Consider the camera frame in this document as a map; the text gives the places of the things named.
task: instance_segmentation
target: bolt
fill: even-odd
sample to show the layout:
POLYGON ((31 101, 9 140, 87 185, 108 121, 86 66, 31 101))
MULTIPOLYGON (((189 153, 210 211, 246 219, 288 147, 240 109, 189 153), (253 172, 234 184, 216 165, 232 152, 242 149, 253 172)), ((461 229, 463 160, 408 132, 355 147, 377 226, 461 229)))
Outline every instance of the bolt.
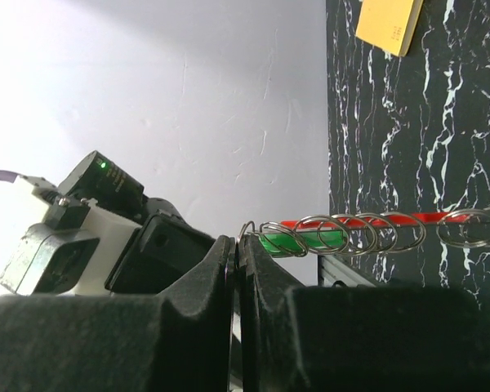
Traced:
POLYGON ((58 200, 58 205, 60 207, 67 207, 70 203, 71 203, 71 201, 68 198, 62 197, 58 200))

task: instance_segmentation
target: marble countertop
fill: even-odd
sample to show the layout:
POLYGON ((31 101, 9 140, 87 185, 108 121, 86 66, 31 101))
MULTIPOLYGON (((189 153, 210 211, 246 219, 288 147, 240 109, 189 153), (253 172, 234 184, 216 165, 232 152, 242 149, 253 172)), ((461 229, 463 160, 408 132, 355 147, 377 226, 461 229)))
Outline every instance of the marble countertop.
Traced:
MULTIPOLYGON (((327 0, 331 213, 489 207, 490 0, 425 1, 403 58, 355 37, 361 4, 327 0)), ((350 262, 381 283, 490 299, 490 248, 429 234, 414 251, 350 262)))

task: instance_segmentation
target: white wall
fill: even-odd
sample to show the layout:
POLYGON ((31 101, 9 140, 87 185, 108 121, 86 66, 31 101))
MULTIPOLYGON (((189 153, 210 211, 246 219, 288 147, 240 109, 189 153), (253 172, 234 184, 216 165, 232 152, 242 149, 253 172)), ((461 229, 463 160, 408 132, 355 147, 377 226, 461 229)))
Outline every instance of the white wall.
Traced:
POLYGON ((98 149, 213 235, 327 212, 324 3, 0 0, 0 168, 98 149))

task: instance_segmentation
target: metal spring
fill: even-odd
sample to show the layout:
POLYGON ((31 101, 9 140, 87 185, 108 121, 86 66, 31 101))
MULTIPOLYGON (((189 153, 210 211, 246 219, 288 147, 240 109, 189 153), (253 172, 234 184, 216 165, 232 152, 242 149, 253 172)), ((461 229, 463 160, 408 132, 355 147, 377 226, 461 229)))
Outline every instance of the metal spring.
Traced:
MULTIPOLYGON (((442 243, 446 243, 451 247, 490 247, 490 237, 476 238, 468 234, 469 225, 475 223, 481 225, 490 225, 490 207, 484 209, 461 209, 449 212, 435 225, 435 232, 442 243), (450 222, 451 218, 463 216, 465 216, 465 219, 461 223, 457 223, 457 225, 459 226, 458 236, 460 238, 457 239, 451 236, 450 232, 446 229, 446 226, 453 225, 453 223, 450 222), (447 230, 447 234, 443 232, 443 227, 447 230)), ((356 215, 336 214, 332 216, 313 215, 307 216, 297 221, 297 223, 295 223, 293 226, 295 229, 277 222, 265 222, 259 225, 259 229, 256 230, 255 223, 253 221, 249 221, 248 223, 243 225, 238 236, 238 241, 244 234, 256 235, 262 240, 268 242, 273 248, 279 251, 279 253, 271 255, 274 257, 303 257, 306 256, 308 253, 314 253, 317 255, 339 254, 342 256, 361 256, 373 253, 395 254, 408 252, 422 245, 423 242, 426 240, 427 226, 428 225, 417 219, 415 216, 402 212, 383 212, 381 214, 368 212, 356 215), (398 225, 392 222, 392 220, 390 219, 393 216, 405 217, 409 220, 414 221, 415 224, 398 225), (381 222, 385 222, 386 226, 376 227, 375 225, 372 225, 372 222, 375 220, 380 221, 379 226, 381 226, 381 222), (346 223, 349 221, 357 221, 358 225, 362 226, 361 229, 351 229, 347 227, 346 223), (317 238, 321 245, 320 247, 310 246, 301 235, 301 232, 304 230, 298 229, 301 226, 312 223, 318 223, 318 227, 314 231, 317 233, 317 238), (333 225, 332 230, 339 230, 344 234, 344 242, 339 247, 333 247, 323 239, 323 231, 331 230, 331 224, 333 225), (414 230, 414 240, 408 244, 398 246, 400 229, 402 229, 402 227, 409 227, 414 230), (357 232, 358 235, 355 235, 353 237, 353 231, 357 232), (265 234, 272 233, 286 234, 290 236, 296 242, 300 249, 291 250, 277 245, 265 236, 265 234), (362 240, 363 233, 365 242, 364 245, 362 240)))

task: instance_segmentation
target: yellow block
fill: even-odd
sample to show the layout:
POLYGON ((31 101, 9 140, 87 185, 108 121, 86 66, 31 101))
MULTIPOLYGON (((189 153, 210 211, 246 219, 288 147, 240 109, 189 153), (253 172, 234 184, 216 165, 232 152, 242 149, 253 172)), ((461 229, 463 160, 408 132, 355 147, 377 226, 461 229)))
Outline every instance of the yellow block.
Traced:
POLYGON ((364 0, 356 37, 395 56, 405 56, 423 0, 364 0))

